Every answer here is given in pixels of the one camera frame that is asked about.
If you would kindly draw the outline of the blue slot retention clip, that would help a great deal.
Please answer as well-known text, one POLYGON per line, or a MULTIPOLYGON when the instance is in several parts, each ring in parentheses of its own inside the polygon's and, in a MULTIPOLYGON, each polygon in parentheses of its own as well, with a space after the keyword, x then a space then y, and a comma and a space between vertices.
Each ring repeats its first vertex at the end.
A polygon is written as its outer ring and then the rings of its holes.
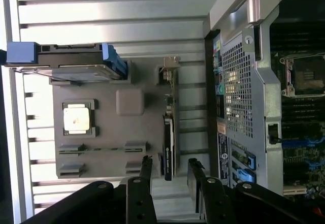
POLYGON ((249 169, 238 169, 237 177, 243 182, 256 183, 256 175, 249 169))
POLYGON ((248 167, 255 171, 256 170, 256 157, 250 152, 245 152, 247 158, 247 165, 248 167))

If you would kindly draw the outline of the green RAM stick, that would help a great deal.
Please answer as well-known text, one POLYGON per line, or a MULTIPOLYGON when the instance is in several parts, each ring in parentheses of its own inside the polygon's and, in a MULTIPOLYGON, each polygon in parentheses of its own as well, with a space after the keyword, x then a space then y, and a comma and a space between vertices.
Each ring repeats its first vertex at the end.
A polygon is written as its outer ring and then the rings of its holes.
POLYGON ((135 149, 122 149, 122 148, 96 148, 96 149, 88 149, 88 150, 62 150, 59 151, 60 155, 82 155, 82 154, 90 154, 90 153, 143 153, 145 152, 143 149, 135 148, 135 149))

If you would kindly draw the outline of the grey parts rack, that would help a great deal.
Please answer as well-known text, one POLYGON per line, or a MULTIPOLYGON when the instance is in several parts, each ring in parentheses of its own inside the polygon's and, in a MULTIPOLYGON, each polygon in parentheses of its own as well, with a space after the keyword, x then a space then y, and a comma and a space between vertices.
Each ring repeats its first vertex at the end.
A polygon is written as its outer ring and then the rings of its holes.
POLYGON ((164 58, 131 58, 129 77, 81 85, 53 87, 54 142, 58 178, 102 178, 136 175, 144 156, 153 160, 152 175, 163 173, 164 94, 158 85, 158 68, 164 58), (64 130, 63 110, 83 104, 90 110, 90 130, 69 134, 64 130), (143 153, 90 153, 60 155, 62 150, 140 148, 143 153))

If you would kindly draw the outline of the silver CPU chip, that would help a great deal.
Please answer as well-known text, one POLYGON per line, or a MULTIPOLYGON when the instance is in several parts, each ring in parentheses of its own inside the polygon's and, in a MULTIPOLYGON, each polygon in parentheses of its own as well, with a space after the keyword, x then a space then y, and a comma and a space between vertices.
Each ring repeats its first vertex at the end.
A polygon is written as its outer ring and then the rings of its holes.
POLYGON ((90 130, 90 110, 83 104, 69 104, 63 110, 64 130, 69 134, 86 134, 90 130))

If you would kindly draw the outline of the green motherboard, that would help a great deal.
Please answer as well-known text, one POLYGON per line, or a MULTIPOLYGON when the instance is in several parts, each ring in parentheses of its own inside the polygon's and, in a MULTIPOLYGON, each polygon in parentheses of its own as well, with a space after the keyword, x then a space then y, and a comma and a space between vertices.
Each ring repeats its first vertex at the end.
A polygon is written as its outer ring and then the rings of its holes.
MULTIPOLYGON (((284 89, 279 60, 288 55, 325 53, 325 22, 278 23, 270 27, 271 67, 284 89)), ((325 188, 325 97, 281 94, 283 182, 302 186, 309 198, 325 188)))

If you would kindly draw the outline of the grey open PC case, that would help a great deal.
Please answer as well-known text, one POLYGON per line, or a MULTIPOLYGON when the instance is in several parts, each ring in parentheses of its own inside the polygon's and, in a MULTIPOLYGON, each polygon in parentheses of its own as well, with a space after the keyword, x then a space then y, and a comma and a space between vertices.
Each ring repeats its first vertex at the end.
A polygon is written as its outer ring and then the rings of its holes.
POLYGON ((216 0, 204 22, 218 178, 229 187, 243 182, 238 169, 251 170, 250 152, 257 184, 311 199, 304 187, 283 182, 281 85, 270 51, 271 25, 303 22, 325 22, 325 0, 216 0))

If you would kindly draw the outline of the metal CPU socket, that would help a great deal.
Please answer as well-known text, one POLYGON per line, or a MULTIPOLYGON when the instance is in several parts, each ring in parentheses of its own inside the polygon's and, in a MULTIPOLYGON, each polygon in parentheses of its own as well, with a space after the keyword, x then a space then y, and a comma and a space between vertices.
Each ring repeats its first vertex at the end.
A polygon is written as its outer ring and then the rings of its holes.
POLYGON ((325 97, 325 53, 288 55, 279 62, 284 69, 284 97, 325 97))

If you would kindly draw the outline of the hard disk with blue caddy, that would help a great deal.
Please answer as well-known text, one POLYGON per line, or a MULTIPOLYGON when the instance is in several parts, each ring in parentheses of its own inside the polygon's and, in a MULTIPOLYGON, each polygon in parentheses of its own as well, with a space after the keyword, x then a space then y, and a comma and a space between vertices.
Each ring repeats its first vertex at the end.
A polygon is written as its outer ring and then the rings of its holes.
POLYGON ((126 80, 128 65, 108 43, 41 45, 9 42, 2 64, 23 74, 77 83, 126 80))

